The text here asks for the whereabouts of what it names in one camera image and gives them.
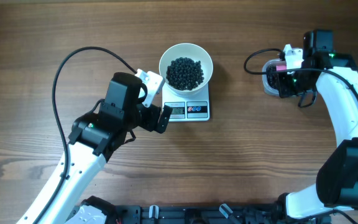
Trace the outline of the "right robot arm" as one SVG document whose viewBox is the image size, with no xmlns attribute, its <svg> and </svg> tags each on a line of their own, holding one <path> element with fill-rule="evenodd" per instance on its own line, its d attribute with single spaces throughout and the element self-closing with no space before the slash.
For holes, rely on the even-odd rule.
<svg viewBox="0 0 358 224">
<path fill-rule="evenodd" d="M 306 220 L 358 210 L 358 67 L 333 49 L 330 30 L 304 34 L 303 48 L 286 45 L 275 63 L 280 97 L 320 94 L 328 109 L 337 148 L 318 171 L 316 182 L 285 196 L 285 216 Z"/>
</svg>

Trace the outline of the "clear plastic container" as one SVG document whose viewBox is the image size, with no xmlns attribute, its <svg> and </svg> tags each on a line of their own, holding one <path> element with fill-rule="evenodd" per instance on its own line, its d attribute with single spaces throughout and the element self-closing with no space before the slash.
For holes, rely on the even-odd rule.
<svg viewBox="0 0 358 224">
<path fill-rule="evenodd" d="M 267 70 L 275 70 L 277 65 L 285 65 L 284 61 L 281 61 L 280 59 L 272 59 L 265 63 L 265 65 L 262 67 L 262 71 L 266 72 Z M 277 84 L 277 78 L 274 77 L 272 74 L 270 75 L 262 75 L 262 83 L 264 85 L 264 92 L 268 95 L 272 96 L 279 96 L 279 92 L 277 90 L 278 84 Z"/>
</svg>

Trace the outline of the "black beans in bowl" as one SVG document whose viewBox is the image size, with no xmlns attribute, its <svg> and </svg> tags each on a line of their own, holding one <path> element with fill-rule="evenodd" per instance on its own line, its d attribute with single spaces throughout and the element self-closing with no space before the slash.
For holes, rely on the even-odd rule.
<svg viewBox="0 0 358 224">
<path fill-rule="evenodd" d="M 166 79 L 176 90 L 193 90 L 204 82 L 204 72 L 200 61 L 180 57 L 167 67 Z"/>
</svg>

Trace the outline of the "pink scoop blue handle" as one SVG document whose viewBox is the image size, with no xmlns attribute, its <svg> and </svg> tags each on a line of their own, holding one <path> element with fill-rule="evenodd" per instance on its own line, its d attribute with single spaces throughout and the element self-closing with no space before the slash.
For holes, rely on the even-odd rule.
<svg viewBox="0 0 358 224">
<path fill-rule="evenodd" d="M 287 69 L 286 65 L 277 65 L 276 67 L 276 71 L 283 71 Z"/>
</svg>

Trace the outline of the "white round bowl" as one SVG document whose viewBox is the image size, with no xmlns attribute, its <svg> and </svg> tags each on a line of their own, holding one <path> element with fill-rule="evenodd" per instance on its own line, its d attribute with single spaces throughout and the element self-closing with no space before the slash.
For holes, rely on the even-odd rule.
<svg viewBox="0 0 358 224">
<path fill-rule="evenodd" d="M 171 64 L 172 60 L 175 60 L 180 57 L 188 57 L 194 61 L 201 62 L 201 68 L 204 72 L 204 82 L 199 87 L 196 87 L 193 90 L 180 91 L 174 89 L 168 84 L 168 81 L 166 79 L 167 67 Z M 207 53 L 207 51 L 205 51 L 205 49 L 203 49 L 202 47 L 191 43 L 181 43 L 170 47 L 163 53 L 159 61 L 159 72 L 161 76 L 164 77 L 165 83 L 168 85 L 169 88 L 171 88 L 175 93 L 178 93 L 179 95 L 190 95 L 191 93 L 194 93 L 195 91 L 200 90 L 202 87 L 207 85 L 213 75 L 213 68 L 213 61 L 209 53 Z"/>
</svg>

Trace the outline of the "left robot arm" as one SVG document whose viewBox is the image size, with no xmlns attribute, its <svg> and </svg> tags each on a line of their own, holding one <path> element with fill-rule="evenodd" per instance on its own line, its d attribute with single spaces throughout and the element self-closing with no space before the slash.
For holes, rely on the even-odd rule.
<svg viewBox="0 0 358 224">
<path fill-rule="evenodd" d="M 105 98 L 75 120 L 56 169 L 19 223 L 65 223 L 75 203 L 113 152 L 135 140 L 134 128 L 163 133 L 171 108 L 152 104 L 165 83 L 154 72 L 117 72 Z"/>
</svg>

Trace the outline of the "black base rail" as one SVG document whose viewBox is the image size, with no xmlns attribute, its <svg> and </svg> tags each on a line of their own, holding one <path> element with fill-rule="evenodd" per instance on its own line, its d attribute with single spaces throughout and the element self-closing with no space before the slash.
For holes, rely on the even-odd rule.
<svg viewBox="0 0 358 224">
<path fill-rule="evenodd" d="M 330 224 L 329 215 L 310 220 L 285 218 L 279 203 L 218 207 L 159 207 L 151 205 L 113 205 L 101 198 L 91 196 L 75 206 L 67 223 L 110 224 L 194 224 L 194 223 L 313 223 Z"/>
</svg>

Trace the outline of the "white digital kitchen scale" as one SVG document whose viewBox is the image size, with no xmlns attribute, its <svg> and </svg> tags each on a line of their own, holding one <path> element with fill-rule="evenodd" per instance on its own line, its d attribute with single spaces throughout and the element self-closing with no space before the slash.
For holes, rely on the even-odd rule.
<svg viewBox="0 0 358 224">
<path fill-rule="evenodd" d="M 169 122 L 196 122 L 210 119 L 209 86 L 190 95 L 179 95 L 167 84 L 162 88 L 162 104 L 172 108 Z"/>
</svg>

